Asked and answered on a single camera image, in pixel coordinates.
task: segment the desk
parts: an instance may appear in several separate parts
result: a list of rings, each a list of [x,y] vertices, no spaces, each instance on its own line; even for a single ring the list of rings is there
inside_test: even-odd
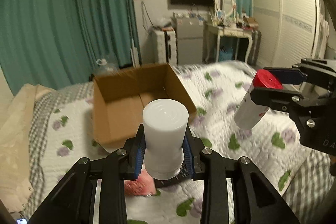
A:
[[[239,48],[239,38],[248,38],[249,45],[247,47],[247,51],[245,54],[245,63],[247,63],[247,59],[249,58],[251,48],[252,48],[252,31],[244,30],[241,28],[223,28],[221,26],[213,25],[212,23],[206,24],[206,43],[207,43],[207,50],[208,55],[205,59],[206,62],[209,60],[210,56],[210,46],[209,46],[209,35],[210,34],[216,34],[217,35],[217,47],[216,47],[216,62],[218,62],[219,58],[219,46],[221,43],[221,37],[237,37],[237,46],[236,46],[236,54],[235,54],[235,60],[237,59],[238,54],[238,48]]]

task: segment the red cap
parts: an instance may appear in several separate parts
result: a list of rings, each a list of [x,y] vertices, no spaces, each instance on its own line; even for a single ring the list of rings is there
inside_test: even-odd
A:
[[[278,90],[283,89],[279,79],[265,69],[258,70],[252,82],[253,86]]]

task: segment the cardboard box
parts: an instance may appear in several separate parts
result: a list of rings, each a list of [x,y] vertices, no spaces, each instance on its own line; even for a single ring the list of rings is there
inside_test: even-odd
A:
[[[104,148],[121,148],[134,137],[142,123],[143,108],[153,100],[179,101],[189,112],[189,122],[196,115],[194,103],[169,64],[97,76],[93,85],[93,136]]]

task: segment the white bottle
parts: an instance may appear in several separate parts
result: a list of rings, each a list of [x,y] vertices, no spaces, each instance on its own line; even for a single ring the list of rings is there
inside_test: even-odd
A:
[[[252,129],[269,110],[268,106],[256,105],[251,100],[251,91],[255,86],[280,90],[283,88],[281,82],[268,70],[260,69],[257,71],[234,115],[236,125],[244,130]]]
[[[184,160],[182,143],[189,118],[188,110],[175,100],[159,99],[145,106],[142,118],[147,172],[158,180],[175,177]]]

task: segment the white wardrobe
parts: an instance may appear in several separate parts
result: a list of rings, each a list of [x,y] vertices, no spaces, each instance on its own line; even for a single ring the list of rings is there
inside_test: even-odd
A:
[[[253,7],[262,35],[257,66],[292,67],[315,55],[319,0],[253,0]]]

